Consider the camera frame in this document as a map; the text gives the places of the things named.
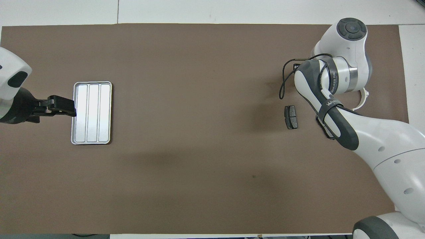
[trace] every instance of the white table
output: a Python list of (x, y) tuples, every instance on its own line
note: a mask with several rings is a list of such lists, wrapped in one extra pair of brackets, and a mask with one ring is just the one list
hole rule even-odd
[[(366, 25), (399, 25), (409, 121), (425, 132), (425, 110), (422, 106), (425, 101), (422, 97), (425, 91), (425, 7), (415, 0), (1, 0), (0, 34), (1, 26), (118, 23), (333, 24), (345, 17), (358, 18)], [(256, 237), (260, 233), (119, 234), (111, 235), (111, 238)]]

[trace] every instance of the robotic arm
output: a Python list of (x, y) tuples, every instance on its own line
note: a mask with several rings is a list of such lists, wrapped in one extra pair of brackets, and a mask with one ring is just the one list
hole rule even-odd
[(332, 25), (313, 49), (320, 56), (295, 70), (295, 87), (332, 136), (371, 167), (399, 211), (359, 221), (354, 238), (425, 238), (425, 136), (403, 122), (361, 116), (334, 97), (369, 81), (366, 38), (357, 19)]
[(21, 85), (31, 67), (12, 52), (0, 47), (0, 122), (18, 124), (40, 122), (40, 116), (65, 114), (76, 116), (74, 101), (57, 95), (37, 100)]

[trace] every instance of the metal tray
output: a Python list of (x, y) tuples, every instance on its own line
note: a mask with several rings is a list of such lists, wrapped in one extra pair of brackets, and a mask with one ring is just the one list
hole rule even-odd
[(75, 145), (108, 144), (111, 140), (112, 83), (77, 82), (74, 85), (77, 116), (72, 118)]

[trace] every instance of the strap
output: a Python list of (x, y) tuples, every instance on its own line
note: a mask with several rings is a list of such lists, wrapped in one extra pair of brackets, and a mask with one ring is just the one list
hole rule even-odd
[(328, 111), (332, 107), (335, 107), (336, 105), (343, 106), (343, 104), (337, 98), (330, 98), (326, 100), (325, 102), (323, 102), (322, 106), (320, 107), (319, 113), (317, 114), (317, 117), (319, 118), (319, 120), (323, 122)]
[(339, 75), (338, 75), (338, 68), (335, 64), (335, 61), (331, 57), (323, 57), (321, 59), (322, 61), (326, 62), (326, 66), (328, 67), (328, 74), (329, 74), (329, 92), (331, 94), (335, 94), (338, 89), (338, 81), (339, 81)]

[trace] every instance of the brown paper surface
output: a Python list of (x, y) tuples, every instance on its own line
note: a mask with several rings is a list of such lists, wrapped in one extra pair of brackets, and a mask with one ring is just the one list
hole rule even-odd
[[(329, 26), (3, 27), (39, 99), (111, 81), (112, 141), (73, 145), (71, 118), (0, 125), (0, 233), (347, 233), (394, 207), (356, 154), (326, 139), (293, 78)], [(398, 26), (368, 26), (359, 112), (407, 122)], [(359, 93), (338, 96), (354, 107)], [(295, 105), (299, 129), (283, 108)]]

